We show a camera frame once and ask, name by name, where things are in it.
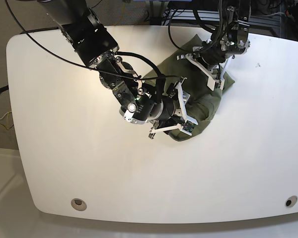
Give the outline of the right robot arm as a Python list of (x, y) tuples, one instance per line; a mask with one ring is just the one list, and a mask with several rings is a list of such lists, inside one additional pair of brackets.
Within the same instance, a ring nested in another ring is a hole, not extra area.
[[(179, 130), (189, 136), (198, 125), (187, 115), (179, 78), (165, 90), (166, 75), (147, 58), (121, 52), (115, 39), (101, 24), (96, 13), (84, 0), (41, 0), (40, 5), (58, 24), (86, 67), (99, 72), (102, 85), (110, 89), (120, 104), (120, 114), (133, 124), (151, 122), (149, 137), (158, 132)], [(148, 64), (156, 78), (142, 78), (123, 56), (138, 58)]]

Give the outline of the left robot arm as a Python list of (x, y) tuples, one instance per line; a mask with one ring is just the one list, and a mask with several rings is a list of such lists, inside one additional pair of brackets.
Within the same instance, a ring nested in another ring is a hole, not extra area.
[(249, 0), (218, 0), (217, 9), (219, 23), (215, 29), (211, 29), (202, 21), (198, 14), (202, 6), (200, 0), (193, 0), (191, 8), (198, 25), (211, 33), (209, 41), (203, 41), (196, 50), (186, 50), (175, 43), (177, 49), (191, 54), (193, 60), (202, 64), (205, 68), (218, 67), (218, 73), (222, 72), (221, 63), (224, 63), (233, 55), (241, 55), (249, 47), (248, 33), (251, 13), (251, 1)]

